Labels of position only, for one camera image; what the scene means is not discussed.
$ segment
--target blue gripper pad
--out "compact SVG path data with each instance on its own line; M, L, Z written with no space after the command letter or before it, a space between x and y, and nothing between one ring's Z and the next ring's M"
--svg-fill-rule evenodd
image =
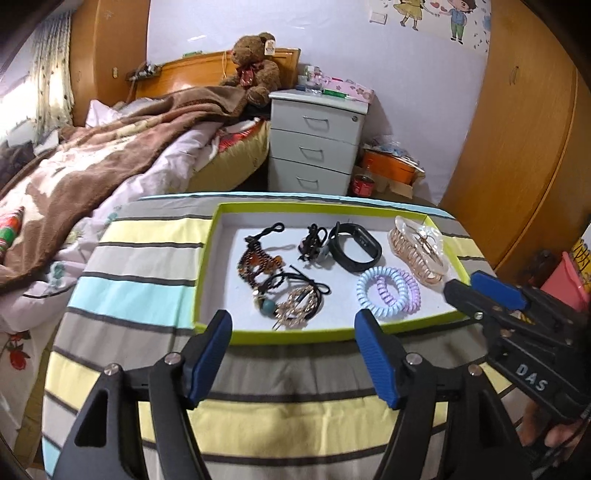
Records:
M399 399L396 388L396 372L369 325L371 321L375 322L374 319L367 318L363 310L357 312L355 315L355 340L378 397L384 400L388 407L396 408Z
M470 277L470 283L474 290L486 295L508 310L525 310L527 307L526 299L517 288L484 272L474 272Z
M232 317L230 317L228 312L224 311L217 329L213 332L209 343L205 347L205 351L193 368L193 382L189 393L189 400L194 405L205 400L205 397L207 397L209 391L212 389L213 381L216 378L223 356L230 344L231 337Z

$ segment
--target beaded bracelet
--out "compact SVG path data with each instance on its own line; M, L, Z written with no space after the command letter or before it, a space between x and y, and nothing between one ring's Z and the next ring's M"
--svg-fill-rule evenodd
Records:
M277 222L275 225L265 228L261 233L254 236L247 236L246 251L238 261L238 275L251 288L258 288L260 284L256 281L257 276L261 273L266 275L273 275L276 271L283 272L283 259L280 256L272 258L267 252L262 249L261 238L273 232L282 232L285 230L285 225ZM274 288L281 285L282 279Z

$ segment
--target pink box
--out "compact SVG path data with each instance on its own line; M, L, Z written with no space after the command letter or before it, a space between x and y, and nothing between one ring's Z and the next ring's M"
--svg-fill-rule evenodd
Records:
M374 99L374 91L353 80L341 80L335 77L325 77L324 88L345 93L355 100L371 103Z

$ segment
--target drawer handle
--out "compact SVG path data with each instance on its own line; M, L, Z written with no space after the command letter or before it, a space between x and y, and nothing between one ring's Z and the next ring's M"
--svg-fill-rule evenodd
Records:
M308 152L316 152L316 153L319 153L319 154L320 154L320 156L321 156L322 158L324 158L324 152L322 151L322 149L320 149L320 150L316 150L315 148L306 148L306 147L302 147L302 146L300 146L300 150L301 150L301 154L302 154L303 156L305 156L306 158L308 158L308 156L307 156L307 155L304 153L304 151L308 151Z
M312 118L310 116L304 116L302 118L304 120L313 120L314 122L326 122L327 125L329 123L329 120L327 118Z
M300 177L296 177L299 181L307 181L309 183L318 183L318 180L306 180L306 179L302 179Z

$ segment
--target blue spiral hair tie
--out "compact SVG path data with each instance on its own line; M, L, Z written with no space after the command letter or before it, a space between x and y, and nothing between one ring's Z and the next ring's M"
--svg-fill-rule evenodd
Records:
M368 299L367 289L369 282L377 280L380 276L390 278L398 290L398 298L389 307L378 307ZM372 267L359 277L357 282L357 300L359 300L361 308L369 309L374 314L374 317L390 318L400 313L408 305L410 301L410 289L406 280L404 280L395 268Z

